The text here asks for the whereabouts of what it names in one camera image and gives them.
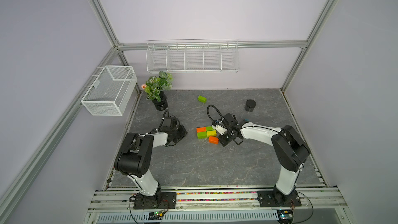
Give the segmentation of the yellow block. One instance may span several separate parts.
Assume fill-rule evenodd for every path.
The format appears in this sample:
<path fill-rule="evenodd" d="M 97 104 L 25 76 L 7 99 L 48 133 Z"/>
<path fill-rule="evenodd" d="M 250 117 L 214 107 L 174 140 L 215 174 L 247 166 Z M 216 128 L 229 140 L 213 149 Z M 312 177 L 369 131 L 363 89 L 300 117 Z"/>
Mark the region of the yellow block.
<path fill-rule="evenodd" d="M 207 131 L 207 137 L 211 137 L 211 136 L 217 136 L 217 131 L 216 130 L 211 130 L 211 131 Z"/>

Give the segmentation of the orange block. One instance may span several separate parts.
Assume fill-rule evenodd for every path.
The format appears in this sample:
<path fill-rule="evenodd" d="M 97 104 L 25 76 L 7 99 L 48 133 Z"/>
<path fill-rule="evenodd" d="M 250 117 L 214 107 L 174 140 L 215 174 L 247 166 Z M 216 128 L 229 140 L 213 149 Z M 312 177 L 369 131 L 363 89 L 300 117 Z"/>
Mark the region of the orange block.
<path fill-rule="evenodd" d="M 197 133 L 206 132 L 206 131 L 207 131 L 206 127 L 197 128 Z"/>
<path fill-rule="evenodd" d="M 209 141 L 210 143 L 212 143 L 212 144 L 216 144 L 216 145 L 219 144 L 219 139 L 218 139 L 217 137 L 215 137 L 215 136 L 210 136 L 210 137 L 208 138 L 208 141 Z"/>

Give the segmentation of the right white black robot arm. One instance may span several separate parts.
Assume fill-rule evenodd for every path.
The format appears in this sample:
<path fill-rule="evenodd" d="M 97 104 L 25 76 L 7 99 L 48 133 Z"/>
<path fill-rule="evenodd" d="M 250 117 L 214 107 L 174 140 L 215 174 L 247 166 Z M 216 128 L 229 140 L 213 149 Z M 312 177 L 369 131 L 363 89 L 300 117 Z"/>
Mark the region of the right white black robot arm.
<path fill-rule="evenodd" d="M 294 127 L 286 125 L 272 128 L 247 121 L 239 123 L 231 114 L 213 120 L 212 127 L 219 133 L 220 143 L 224 147 L 232 141 L 239 145 L 241 142 L 238 140 L 244 139 L 272 146 L 281 165 L 274 194 L 286 197 L 292 195 L 299 173 L 311 154 L 309 146 Z"/>

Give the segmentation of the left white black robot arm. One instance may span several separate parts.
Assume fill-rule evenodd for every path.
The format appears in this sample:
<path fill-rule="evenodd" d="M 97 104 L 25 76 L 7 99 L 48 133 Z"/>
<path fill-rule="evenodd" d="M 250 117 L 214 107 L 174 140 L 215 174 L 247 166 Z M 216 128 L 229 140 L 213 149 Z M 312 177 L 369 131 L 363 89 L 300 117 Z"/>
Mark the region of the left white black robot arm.
<path fill-rule="evenodd" d="M 144 198 L 157 198 L 160 185 L 150 172 L 152 151 L 160 146 L 174 146 L 187 135 L 175 116 L 163 117 L 158 128 L 149 133 L 128 133 L 117 152 L 114 168 L 130 178 Z"/>

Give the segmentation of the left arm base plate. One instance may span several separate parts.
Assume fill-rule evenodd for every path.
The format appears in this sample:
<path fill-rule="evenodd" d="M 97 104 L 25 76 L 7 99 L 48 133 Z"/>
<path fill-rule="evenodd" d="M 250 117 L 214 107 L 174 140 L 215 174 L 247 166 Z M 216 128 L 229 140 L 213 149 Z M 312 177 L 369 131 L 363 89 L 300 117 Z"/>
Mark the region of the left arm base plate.
<path fill-rule="evenodd" d="M 133 209 L 175 209 L 176 198 L 176 192 L 161 192 L 154 196 L 137 194 L 133 201 Z"/>

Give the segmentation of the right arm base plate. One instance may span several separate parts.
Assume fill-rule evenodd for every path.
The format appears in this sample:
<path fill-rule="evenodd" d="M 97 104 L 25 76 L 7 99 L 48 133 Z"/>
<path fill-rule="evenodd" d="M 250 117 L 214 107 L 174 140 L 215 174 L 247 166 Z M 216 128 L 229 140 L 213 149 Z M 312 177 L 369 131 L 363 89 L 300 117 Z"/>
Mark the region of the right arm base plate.
<path fill-rule="evenodd" d="M 278 189 L 257 191 L 257 200 L 261 207 L 300 207 L 302 206 L 298 192 L 294 190 L 284 195 Z"/>

